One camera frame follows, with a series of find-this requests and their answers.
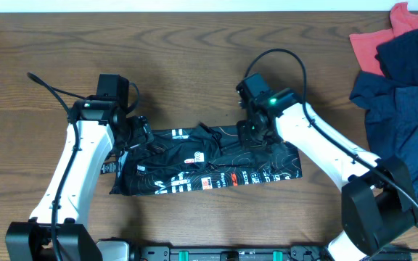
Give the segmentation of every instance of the table surface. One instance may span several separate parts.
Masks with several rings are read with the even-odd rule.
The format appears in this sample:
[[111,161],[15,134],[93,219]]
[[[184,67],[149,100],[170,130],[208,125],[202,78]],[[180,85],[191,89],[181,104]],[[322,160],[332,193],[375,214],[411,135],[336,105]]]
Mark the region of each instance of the table surface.
[[[84,96],[100,73],[119,73],[138,85],[135,113],[154,129],[234,125],[245,119],[235,86],[246,67],[262,51],[287,48],[308,68],[314,109],[368,148],[364,111],[348,99],[359,71],[348,36],[388,27],[387,12],[0,14],[0,260],[8,225],[38,204],[66,135],[61,106],[26,72]],[[255,70],[276,89],[300,91],[291,57],[265,57]],[[103,175],[90,234],[174,246],[326,244],[342,230],[340,192],[300,160],[302,179],[156,196],[109,195],[114,175]],[[398,242],[418,247],[418,230]]]

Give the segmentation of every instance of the wire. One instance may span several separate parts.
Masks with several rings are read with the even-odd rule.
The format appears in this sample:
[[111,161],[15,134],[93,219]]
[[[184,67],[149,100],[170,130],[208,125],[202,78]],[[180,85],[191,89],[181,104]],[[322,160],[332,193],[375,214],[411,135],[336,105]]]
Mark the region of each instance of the wire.
[[[27,76],[36,82],[37,84],[45,87],[56,99],[59,101],[59,103],[62,105],[64,110],[66,111],[67,115],[69,115],[69,107],[65,104],[65,102],[59,97],[59,95],[56,93],[56,91],[46,84],[42,79],[40,79],[38,76],[34,75],[31,72],[27,72]],[[64,188],[65,181],[67,180],[67,177],[69,175],[70,169],[73,164],[73,160],[75,159],[75,156],[77,155],[78,146],[80,142],[80,138],[78,135],[78,127],[77,122],[74,119],[69,119],[69,123],[73,126],[73,132],[75,134],[75,144],[72,148],[72,155],[70,155],[69,162],[67,163],[67,166],[65,167],[64,174],[61,177],[61,180],[59,182],[59,186],[57,187],[56,196],[54,197],[54,200],[52,202],[52,215],[51,215],[51,238],[52,238],[52,247],[54,249],[54,254],[56,255],[57,261],[62,261],[62,254],[60,251],[60,244],[57,241],[57,231],[56,231],[56,221],[57,221],[57,210],[59,209],[59,200],[61,197],[62,189]]]
[[130,83],[131,86],[133,86],[136,90],[136,100],[134,101],[134,103],[132,103],[128,108],[127,108],[127,114],[130,112],[133,112],[135,110],[135,108],[138,106],[139,103],[139,90],[138,87],[136,87],[135,83]]
[[[49,86],[48,84],[46,84],[42,79],[40,79],[38,76],[36,76],[36,75],[34,75],[33,73],[31,73],[31,72],[27,72],[27,76],[32,80],[32,81],[34,81],[35,83],[37,83],[37,84],[39,84],[39,85],[41,85],[41,86],[44,86],[44,87],[46,87],[47,89],[48,89],[48,91],[50,91],[51,92],[51,89],[52,90],[54,90],[54,91],[57,91],[57,92],[59,92],[59,93],[61,93],[61,94],[67,94],[68,96],[72,96],[72,97],[76,97],[76,98],[79,98],[79,99],[85,99],[85,97],[83,97],[83,96],[80,96],[80,95],[77,95],[77,94],[73,94],[73,93],[70,93],[70,92],[68,92],[68,91],[63,91],[63,90],[61,90],[61,89],[58,89],[58,88],[55,88],[55,87],[53,87],[53,86]],[[56,96],[55,94],[53,94],[54,95],[54,97],[56,97],[56,99],[59,101],[59,99],[60,99],[60,97],[59,96]]]
[[[328,142],[335,145],[338,149],[343,151],[346,155],[348,155],[353,161],[356,161],[357,163],[363,165],[364,167],[368,168],[373,173],[377,174],[384,182],[388,183],[390,186],[392,186],[394,189],[399,191],[401,194],[403,194],[411,203],[412,205],[417,209],[418,211],[418,203],[415,199],[413,199],[404,189],[402,189],[400,186],[398,186],[395,182],[393,182],[391,179],[389,179],[385,174],[380,172],[379,170],[375,169],[372,165],[362,160],[357,154],[354,154],[353,152],[346,149],[343,145],[339,144],[336,140],[334,140],[332,137],[330,137],[328,134],[326,134],[316,123],[314,119],[311,119],[307,112],[306,108],[306,98],[307,98],[307,73],[306,73],[306,67],[303,64],[303,61],[299,58],[298,55],[293,53],[292,51],[286,50],[286,49],[270,49],[265,51],[264,53],[257,56],[254,61],[251,62],[250,66],[247,68],[245,73],[245,78],[249,75],[251,69],[253,68],[254,64],[263,56],[266,54],[269,54],[271,52],[283,52],[290,54],[293,56],[296,61],[298,61],[299,65],[301,66],[301,69],[303,70],[303,111],[304,115],[306,116],[306,119],[309,121],[310,125],[313,126],[318,133],[320,133]],[[406,247],[396,247],[398,251],[401,252],[411,252],[411,253],[418,253],[418,249],[410,249]]]

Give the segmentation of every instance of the black cable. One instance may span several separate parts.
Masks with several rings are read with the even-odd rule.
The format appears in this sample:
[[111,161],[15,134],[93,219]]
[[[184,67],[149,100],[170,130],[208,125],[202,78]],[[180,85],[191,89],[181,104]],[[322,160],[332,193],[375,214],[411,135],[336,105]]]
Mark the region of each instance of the black cable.
[[[79,98],[79,99],[85,99],[85,97],[83,97],[83,96],[80,96],[80,95],[77,95],[77,94],[73,94],[73,93],[70,93],[70,92],[68,92],[68,91],[63,91],[63,90],[61,90],[61,89],[58,89],[58,88],[55,88],[55,87],[53,87],[53,86],[49,86],[48,84],[46,84],[42,79],[40,79],[38,76],[36,76],[36,75],[34,75],[33,73],[31,73],[31,72],[27,72],[27,76],[32,80],[32,81],[34,81],[35,83],[37,83],[37,84],[39,84],[39,85],[41,85],[41,86],[44,86],[44,87],[46,87],[47,89],[48,89],[48,91],[50,91],[51,92],[51,89],[52,90],[54,90],[54,91],[57,91],[57,92],[60,92],[61,94],[67,94],[68,96],[72,96],[72,97],[76,97],[76,98]],[[59,99],[60,99],[60,97],[59,96],[56,96],[56,95],[54,95],[54,97],[56,97],[56,99],[59,101]]]
[[[314,119],[311,119],[307,112],[306,108],[306,94],[307,94],[307,74],[306,74],[306,67],[303,64],[303,61],[292,51],[286,50],[286,49],[270,49],[268,51],[265,51],[264,53],[257,56],[253,62],[251,62],[250,66],[247,68],[245,73],[245,78],[249,75],[251,69],[253,68],[254,64],[264,55],[269,54],[271,52],[284,52],[287,54],[290,54],[293,56],[301,66],[301,69],[303,70],[303,111],[304,115],[306,116],[306,119],[309,121],[310,125],[313,126],[318,133],[320,133],[328,142],[335,145],[338,149],[340,149],[342,152],[344,152],[346,155],[348,155],[353,161],[356,161],[357,163],[363,165],[364,167],[371,170],[373,173],[377,174],[384,182],[388,183],[390,186],[392,186],[394,189],[402,193],[411,203],[412,205],[417,209],[418,211],[418,203],[415,199],[413,199],[404,189],[402,189],[400,186],[398,186],[395,182],[393,182],[391,179],[389,179],[385,174],[381,173],[379,170],[375,169],[372,165],[362,160],[357,154],[354,154],[353,152],[346,149],[344,146],[336,142],[332,137],[330,137],[328,134],[326,134],[316,123]],[[418,249],[410,249],[406,247],[396,247],[398,251],[401,252],[411,252],[411,253],[418,253]]]
[[138,87],[136,87],[135,83],[130,83],[131,86],[133,86],[136,90],[136,100],[134,101],[134,103],[132,103],[128,108],[127,108],[127,114],[130,112],[133,112],[133,110],[138,106],[139,103],[139,90]]
[[[61,97],[59,97],[59,95],[51,86],[46,84],[44,81],[42,81],[42,79],[40,79],[38,76],[34,75],[31,72],[27,72],[27,76],[34,82],[45,87],[57,99],[57,101],[59,101],[59,103],[62,105],[62,107],[66,111],[67,115],[69,115],[69,111],[70,111],[69,107],[67,107],[65,102],[61,99]],[[51,239],[52,239],[52,247],[54,249],[54,253],[56,255],[57,261],[62,261],[62,254],[60,251],[59,242],[57,241],[57,231],[56,231],[57,210],[59,209],[59,200],[61,197],[62,189],[64,188],[65,181],[67,180],[67,177],[69,175],[70,169],[73,164],[73,160],[75,159],[75,156],[77,155],[78,146],[80,142],[76,120],[69,119],[69,123],[72,124],[73,126],[73,132],[75,134],[75,144],[73,145],[73,148],[72,148],[72,155],[70,155],[69,162],[67,163],[67,166],[65,167],[64,174],[62,175],[61,181],[59,182],[59,186],[57,187],[56,196],[54,197],[54,200],[52,202]]]

